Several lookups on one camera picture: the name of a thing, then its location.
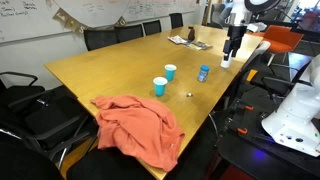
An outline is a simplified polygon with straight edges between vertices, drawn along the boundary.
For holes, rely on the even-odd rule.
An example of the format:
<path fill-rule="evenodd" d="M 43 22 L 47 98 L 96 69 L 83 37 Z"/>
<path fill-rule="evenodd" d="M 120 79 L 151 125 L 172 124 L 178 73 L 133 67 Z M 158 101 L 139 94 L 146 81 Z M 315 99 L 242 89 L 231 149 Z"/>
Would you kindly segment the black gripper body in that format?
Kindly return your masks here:
<path fill-rule="evenodd" d="M 242 38 L 247 30 L 246 26 L 230 26 L 228 29 L 228 37 L 230 40 L 230 48 L 238 50 L 241 46 Z"/>

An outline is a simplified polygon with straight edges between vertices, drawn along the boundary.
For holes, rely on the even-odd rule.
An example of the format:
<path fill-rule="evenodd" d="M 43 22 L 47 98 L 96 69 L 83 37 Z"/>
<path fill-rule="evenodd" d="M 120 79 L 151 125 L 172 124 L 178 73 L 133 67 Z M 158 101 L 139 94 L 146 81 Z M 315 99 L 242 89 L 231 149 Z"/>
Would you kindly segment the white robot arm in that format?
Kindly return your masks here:
<path fill-rule="evenodd" d="M 267 89 L 272 83 L 292 86 L 279 107 L 264 118 L 261 125 L 276 143 L 318 157 L 320 134 L 312 119 L 320 113 L 320 55 L 301 71 L 296 81 L 288 82 L 251 69 L 247 80 L 261 77 Z"/>

